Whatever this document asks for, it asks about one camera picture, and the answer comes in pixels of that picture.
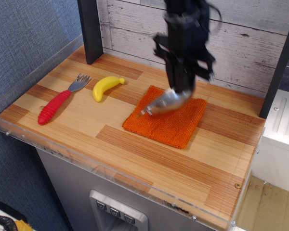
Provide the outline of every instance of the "floor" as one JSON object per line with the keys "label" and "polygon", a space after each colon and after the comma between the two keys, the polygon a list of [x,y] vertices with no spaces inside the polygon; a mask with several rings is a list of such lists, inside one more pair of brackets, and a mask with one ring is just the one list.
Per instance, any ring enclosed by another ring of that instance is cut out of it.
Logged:
{"label": "floor", "polygon": [[251,177],[237,226],[246,231],[289,231],[289,192]]}

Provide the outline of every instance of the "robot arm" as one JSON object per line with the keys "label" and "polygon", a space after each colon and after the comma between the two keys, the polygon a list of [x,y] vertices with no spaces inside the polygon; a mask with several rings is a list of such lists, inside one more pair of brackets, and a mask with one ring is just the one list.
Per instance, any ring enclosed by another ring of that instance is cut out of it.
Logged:
{"label": "robot arm", "polygon": [[[155,55],[166,63],[170,90],[148,105],[142,114],[160,114],[184,105],[195,89],[195,76],[211,80],[214,57],[205,43],[209,37],[210,5],[205,0],[165,0],[168,36],[156,35]],[[198,61],[207,64],[200,67]]]}

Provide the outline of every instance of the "red handle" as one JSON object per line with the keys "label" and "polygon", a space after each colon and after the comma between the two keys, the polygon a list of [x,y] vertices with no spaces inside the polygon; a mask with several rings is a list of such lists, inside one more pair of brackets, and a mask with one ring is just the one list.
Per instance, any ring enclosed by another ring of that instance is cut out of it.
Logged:
{"label": "red handle", "polygon": [[65,90],[54,97],[40,112],[38,123],[43,125],[47,123],[56,114],[61,104],[71,95],[70,90]]}

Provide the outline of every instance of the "table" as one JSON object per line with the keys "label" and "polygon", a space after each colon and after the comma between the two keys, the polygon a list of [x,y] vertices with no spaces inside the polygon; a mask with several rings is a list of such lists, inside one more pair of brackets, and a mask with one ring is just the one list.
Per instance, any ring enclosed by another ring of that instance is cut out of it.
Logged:
{"label": "table", "polygon": [[[92,77],[74,92],[50,122],[38,114],[79,73]],[[106,76],[126,83],[92,96]],[[263,99],[197,81],[194,98],[208,102],[186,149],[125,131],[122,123],[150,85],[167,89],[166,72],[103,54],[92,65],[80,47],[0,114],[0,129],[79,167],[111,176],[123,187],[154,198],[217,230],[233,222],[265,120]]]}

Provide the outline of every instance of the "orange towel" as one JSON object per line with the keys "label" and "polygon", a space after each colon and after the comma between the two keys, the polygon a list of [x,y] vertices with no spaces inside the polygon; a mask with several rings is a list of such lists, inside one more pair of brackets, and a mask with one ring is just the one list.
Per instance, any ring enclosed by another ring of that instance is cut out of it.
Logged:
{"label": "orange towel", "polygon": [[143,116],[139,116],[142,109],[163,93],[163,90],[150,86],[122,126],[127,131],[183,149],[187,146],[197,127],[206,108],[207,101],[191,99],[182,108],[171,113],[153,116],[146,113]]}

